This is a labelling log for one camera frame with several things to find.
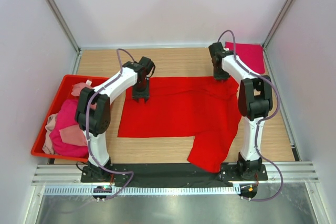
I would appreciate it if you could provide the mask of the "red t shirt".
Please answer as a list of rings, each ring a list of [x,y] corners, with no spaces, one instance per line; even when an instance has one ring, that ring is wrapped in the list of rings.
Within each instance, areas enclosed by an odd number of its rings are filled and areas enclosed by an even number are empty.
[[[132,88],[126,90],[118,137],[193,136],[187,161],[217,173],[241,120],[237,92],[238,83],[233,78],[151,78],[146,102],[134,100]]]

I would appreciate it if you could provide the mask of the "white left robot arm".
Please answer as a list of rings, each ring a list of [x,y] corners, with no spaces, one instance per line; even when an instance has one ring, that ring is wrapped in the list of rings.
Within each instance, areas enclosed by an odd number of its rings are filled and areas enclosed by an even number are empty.
[[[150,98],[150,78],[155,72],[154,62],[142,57],[139,62],[128,61],[121,70],[94,88],[83,88],[79,94],[75,121],[88,143],[88,164],[82,169],[81,182],[107,182],[112,174],[126,173],[111,170],[111,158],[107,150],[106,131],[111,122],[111,105],[126,89],[132,88],[132,99],[147,102]]]

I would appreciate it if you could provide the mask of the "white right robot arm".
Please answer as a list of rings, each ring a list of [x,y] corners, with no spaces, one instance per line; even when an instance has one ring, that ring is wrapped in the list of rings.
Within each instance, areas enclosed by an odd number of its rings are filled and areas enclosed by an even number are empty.
[[[259,155],[264,119],[273,107],[272,86],[269,76],[261,76],[241,61],[233,50],[225,49],[221,42],[209,47],[214,78],[220,81],[234,79],[239,84],[238,109],[244,118],[244,140],[235,167],[228,172],[228,180],[268,179],[263,159]]]

